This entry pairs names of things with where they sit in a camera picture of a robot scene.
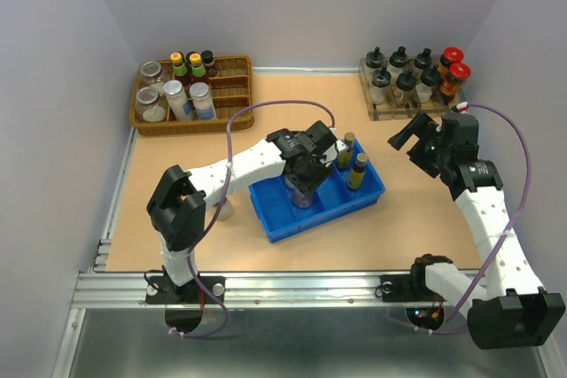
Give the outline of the yellow label bottle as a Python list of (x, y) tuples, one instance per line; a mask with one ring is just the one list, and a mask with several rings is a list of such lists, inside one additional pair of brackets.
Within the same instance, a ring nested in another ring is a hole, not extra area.
[(346, 170), (349, 165), (353, 155), (353, 146), (355, 142), (355, 133), (347, 132), (343, 138), (343, 143), (346, 146), (346, 150), (340, 154), (336, 161), (336, 167), (338, 170)]
[(346, 186), (350, 190), (358, 190), (361, 187), (367, 164), (368, 156), (362, 152), (358, 153), (346, 181)]

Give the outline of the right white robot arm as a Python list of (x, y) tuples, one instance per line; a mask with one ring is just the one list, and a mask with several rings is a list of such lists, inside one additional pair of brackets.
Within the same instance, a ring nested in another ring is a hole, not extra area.
[(412, 163), (440, 178), (466, 219), (483, 265), (470, 279), (452, 260), (431, 254), (415, 259), (384, 300), (424, 301), (437, 294), (461, 314), (482, 350), (541, 346), (566, 311), (558, 293), (548, 292), (523, 252), (514, 218), (505, 205), (495, 164), (478, 156), (478, 120), (449, 112), (440, 122), (419, 112), (388, 143), (400, 150), (411, 136)]

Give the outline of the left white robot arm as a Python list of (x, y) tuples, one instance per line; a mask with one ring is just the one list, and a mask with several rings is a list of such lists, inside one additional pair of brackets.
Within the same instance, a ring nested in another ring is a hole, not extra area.
[(208, 210), (222, 206), (229, 195), (281, 176), (302, 195), (310, 196), (346, 151), (336, 131), (318, 120), (305, 131), (277, 130), (210, 166), (187, 171), (169, 167), (146, 207), (159, 233), (169, 295), (186, 302), (197, 293), (193, 251), (206, 235)]

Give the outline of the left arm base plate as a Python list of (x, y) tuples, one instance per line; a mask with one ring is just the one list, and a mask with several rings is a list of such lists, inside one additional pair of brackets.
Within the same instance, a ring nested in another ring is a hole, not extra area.
[[(221, 301), (224, 300), (224, 277), (200, 274), (198, 278), (211, 293), (218, 296)], [(194, 280), (181, 287), (175, 286), (166, 274), (155, 274), (145, 277), (145, 280), (148, 284), (145, 303), (148, 305), (197, 305), (201, 302), (206, 304), (214, 302)]]

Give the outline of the pink lid spice jar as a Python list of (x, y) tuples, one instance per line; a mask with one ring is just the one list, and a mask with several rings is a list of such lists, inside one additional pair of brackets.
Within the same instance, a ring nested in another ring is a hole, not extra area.
[(315, 199), (314, 194), (305, 195), (301, 191), (299, 191), (298, 189), (294, 189), (291, 192), (292, 203), (296, 207), (301, 208), (301, 209), (310, 208), (314, 203), (314, 199)]

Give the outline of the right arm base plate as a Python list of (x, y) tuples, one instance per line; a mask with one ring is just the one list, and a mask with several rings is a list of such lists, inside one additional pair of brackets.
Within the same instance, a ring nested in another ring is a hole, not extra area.
[(386, 303), (417, 303), (439, 301), (440, 296), (425, 286), (424, 278), (410, 273), (382, 274), (375, 296)]

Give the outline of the green lid spice jar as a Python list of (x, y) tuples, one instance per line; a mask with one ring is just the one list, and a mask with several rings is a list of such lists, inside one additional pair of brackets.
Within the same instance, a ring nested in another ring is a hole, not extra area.
[(293, 192), (295, 190), (293, 183), (287, 177), (284, 178), (284, 183), (289, 191)]

